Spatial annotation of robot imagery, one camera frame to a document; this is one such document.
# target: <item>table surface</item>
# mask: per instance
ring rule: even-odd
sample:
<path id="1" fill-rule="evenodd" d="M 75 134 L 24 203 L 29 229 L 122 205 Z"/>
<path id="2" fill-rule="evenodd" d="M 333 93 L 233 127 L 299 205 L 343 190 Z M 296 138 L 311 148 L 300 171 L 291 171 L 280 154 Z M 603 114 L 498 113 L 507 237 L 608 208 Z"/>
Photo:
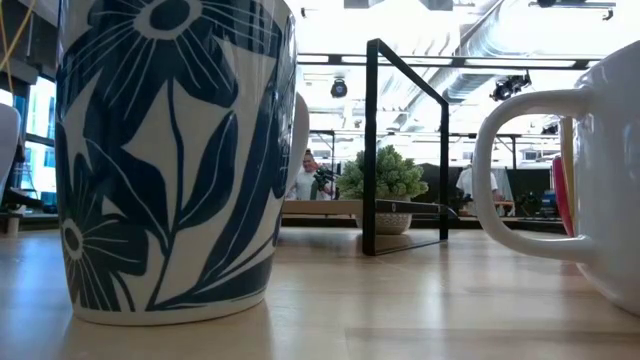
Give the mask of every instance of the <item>table surface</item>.
<path id="1" fill-rule="evenodd" d="M 0 239 L 0 359 L 640 356 L 640 319 L 610 305 L 573 264 L 520 256 L 468 230 L 452 231 L 448 244 L 367 258 L 357 235 L 283 229 L 265 302 L 151 328 L 73 318 L 57 232 Z"/>

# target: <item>flower pattern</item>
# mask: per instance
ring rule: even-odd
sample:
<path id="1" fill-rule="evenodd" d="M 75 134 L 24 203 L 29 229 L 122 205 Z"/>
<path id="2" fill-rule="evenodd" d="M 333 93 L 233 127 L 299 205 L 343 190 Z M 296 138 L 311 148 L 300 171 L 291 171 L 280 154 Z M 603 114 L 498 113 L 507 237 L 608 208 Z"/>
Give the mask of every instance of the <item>flower pattern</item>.
<path id="1" fill-rule="evenodd" d="M 62 0 L 61 8 L 67 1 Z M 167 311 L 262 292 L 279 217 L 269 235 L 259 239 L 256 234 L 270 196 L 284 196 L 289 164 L 295 98 L 292 16 L 281 29 L 254 0 L 95 0 L 87 24 L 89 30 L 65 49 L 57 73 L 58 161 L 73 155 L 67 153 L 62 125 L 67 113 L 95 82 L 84 100 L 84 127 L 74 131 L 83 135 L 87 158 L 74 157 L 73 176 L 68 160 L 57 172 L 58 182 L 64 184 L 60 208 L 72 298 L 82 307 L 120 311 L 124 304 L 118 302 L 122 296 L 116 296 L 117 285 L 130 310 L 137 306 L 135 311 Z M 238 77 L 253 75 L 239 73 L 233 57 L 246 52 L 272 58 L 275 61 L 269 63 L 275 66 L 260 70 L 269 76 L 255 105 L 257 115 L 244 119 L 255 122 L 255 128 L 238 195 L 231 202 L 241 121 L 234 111 L 242 93 Z M 226 112 L 203 150 L 191 195 L 184 199 L 184 147 L 189 134 L 182 134 L 178 124 L 189 119 L 179 119 L 175 110 L 178 85 L 188 96 Z M 160 96 L 177 151 L 175 179 L 165 179 L 155 165 L 124 148 L 141 132 Z M 165 196 L 169 190 L 176 194 L 171 204 Z M 85 198 L 90 198 L 88 206 Z M 103 215 L 103 206 L 98 205 L 105 201 L 118 212 Z M 178 233 L 210 221 L 227 206 L 232 207 L 230 218 L 218 239 L 212 239 L 199 278 L 183 293 L 159 301 Z M 148 275 L 147 234 L 159 242 L 162 267 L 146 306 L 134 306 L 121 274 Z M 260 245 L 247 251 L 252 241 Z"/>
<path id="2" fill-rule="evenodd" d="M 82 155 L 76 155 L 73 184 L 64 128 L 56 126 L 58 202 L 67 282 L 72 302 L 89 309 L 121 311 L 116 294 L 120 287 L 128 307 L 135 310 L 121 274 L 143 275 L 148 242 L 143 229 L 117 214 L 103 215 L 103 196 L 96 190 Z"/>

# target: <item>plant pot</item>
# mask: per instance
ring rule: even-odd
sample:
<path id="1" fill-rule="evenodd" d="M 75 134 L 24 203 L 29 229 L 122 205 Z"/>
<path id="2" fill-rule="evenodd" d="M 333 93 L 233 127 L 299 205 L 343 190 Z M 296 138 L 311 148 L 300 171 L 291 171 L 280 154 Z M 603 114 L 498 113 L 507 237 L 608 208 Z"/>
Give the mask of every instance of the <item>plant pot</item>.
<path id="1" fill-rule="evenodd" d="M 387 197 L 384 200 L 410 201 L 408 196 Z M 411 226 L 411 214 L 376 214 L 376 234 L 378 235 L 400 235 Z M 356 224 L 362 228 L 362 217 L 356 216 Z"/>

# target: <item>red object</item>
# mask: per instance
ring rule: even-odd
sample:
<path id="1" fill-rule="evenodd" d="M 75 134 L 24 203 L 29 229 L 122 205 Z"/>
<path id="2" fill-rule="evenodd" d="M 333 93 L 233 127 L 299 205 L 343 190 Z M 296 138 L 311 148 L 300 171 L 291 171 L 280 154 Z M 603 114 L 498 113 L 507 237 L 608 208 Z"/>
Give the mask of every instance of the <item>red object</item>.
<path id="1" fill-rule="evenodd" d="M 562 224 L 569 236 L 575 236 L 573 228 L 573 219 L 571 219 L 571 211 L 569 210 L 569 198 L 567 196 L 567 183 L 564 179 L 564 169 L 562 167 L 562 158 L 556 157 L 552 163 L 553 187 L 556 190 L 556 202 L 558 204 L 558 212 L 562 218 Z"/>

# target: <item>blue and white floral mug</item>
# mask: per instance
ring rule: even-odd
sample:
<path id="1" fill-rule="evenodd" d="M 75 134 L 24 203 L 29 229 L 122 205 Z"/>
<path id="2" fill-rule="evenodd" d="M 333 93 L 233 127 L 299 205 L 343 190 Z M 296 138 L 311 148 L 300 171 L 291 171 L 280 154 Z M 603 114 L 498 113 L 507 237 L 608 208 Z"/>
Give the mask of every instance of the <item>blue and white floral mug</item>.
<path id="1" fill-rule="evenodd" d="M 75 314 L 155 325 L 259 303 L 308 141 L 289 7 L 62 0 L 59 29 L 58 204 Z"/>

